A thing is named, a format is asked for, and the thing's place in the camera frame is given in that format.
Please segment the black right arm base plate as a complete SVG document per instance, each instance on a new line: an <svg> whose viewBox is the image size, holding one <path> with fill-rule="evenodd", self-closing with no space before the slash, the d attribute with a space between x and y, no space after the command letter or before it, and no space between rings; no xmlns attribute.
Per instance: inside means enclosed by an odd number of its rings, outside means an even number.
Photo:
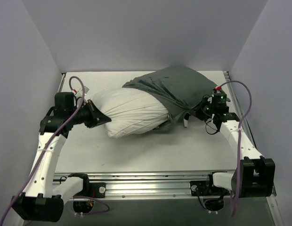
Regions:
<svg viewBox="0 0 292 226"><path fill-rule="evenodd" d="M222 196L230 195L230 191L216 187L212 181L209 180L192 180L189 182L192 196Z"/></svg>

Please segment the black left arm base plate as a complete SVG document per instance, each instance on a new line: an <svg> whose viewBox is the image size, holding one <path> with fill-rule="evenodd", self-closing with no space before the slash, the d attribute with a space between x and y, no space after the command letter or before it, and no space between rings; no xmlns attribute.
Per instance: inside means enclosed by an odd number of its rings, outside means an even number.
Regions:
<svg viewBox="0 0 292 226"><path fill-rule="evenodd" d="M84 185L83 190L76 193L74 196L84 196L91 198L105 198L106 193L106 183L97 182L89 183L89 185Z"/></svg>

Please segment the white pillow insert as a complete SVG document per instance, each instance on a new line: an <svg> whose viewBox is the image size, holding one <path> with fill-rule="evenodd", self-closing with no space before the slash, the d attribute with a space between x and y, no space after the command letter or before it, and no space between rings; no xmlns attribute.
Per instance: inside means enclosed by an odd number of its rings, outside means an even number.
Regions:
<svg viewBox="0 0 292 226"><path fill-rule="evenodd" d="M151 94L130 88L106 89L92 98L96 107L111 119L104 128L110 138L149 132L169 119L164 105Z"/></svg>

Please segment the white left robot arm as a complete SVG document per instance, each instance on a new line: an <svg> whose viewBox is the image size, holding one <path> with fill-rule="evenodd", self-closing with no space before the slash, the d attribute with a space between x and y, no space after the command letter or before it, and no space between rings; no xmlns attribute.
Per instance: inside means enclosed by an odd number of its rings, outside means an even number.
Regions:
<svg viewBox="0 0 292 226"><path fill-rule="evenodd" d="M57 222L72 198L84 201L75 207L81 214L91 211L96 190L84 173L71 173L56 188L53 179L60 152L75 125L87 128L111 122L89 99L72 92L55 94L55 105L40 122L39 143L28 182L13 196L12 209L25 221Z"/></svg>

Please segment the zebra and grey plush pillowcase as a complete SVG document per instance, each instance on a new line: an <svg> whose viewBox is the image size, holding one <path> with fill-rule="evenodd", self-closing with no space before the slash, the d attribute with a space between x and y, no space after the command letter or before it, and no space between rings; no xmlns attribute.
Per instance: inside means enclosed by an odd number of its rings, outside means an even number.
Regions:
<svg viewBox="0 0 292 226"><path fill-rule="evenodd" d="M171 130L179 120L191 113L205 95L212 93L217 84L196 70L186 66L170 66L136 77L124 88L147 92L160 101L169 112L168 120L155 128Z"/></svg>

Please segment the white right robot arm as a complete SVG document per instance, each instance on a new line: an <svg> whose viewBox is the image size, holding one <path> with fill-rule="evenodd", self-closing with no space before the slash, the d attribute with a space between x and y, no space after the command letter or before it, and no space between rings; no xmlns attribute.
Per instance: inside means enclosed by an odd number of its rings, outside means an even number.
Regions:
<svg viewBox="0 0 292 226"><path fill-rule="evenodd" d="M229 112L226 93L214 89L210 96L205 95L196 107L195 115L206 123L212 123L238 157L233 173L212 173L212 177L204 183L206 192L216 194L224 188L239 198L270 196L274 186L275 163L256 149L242 129L238 116Z"/></svg>

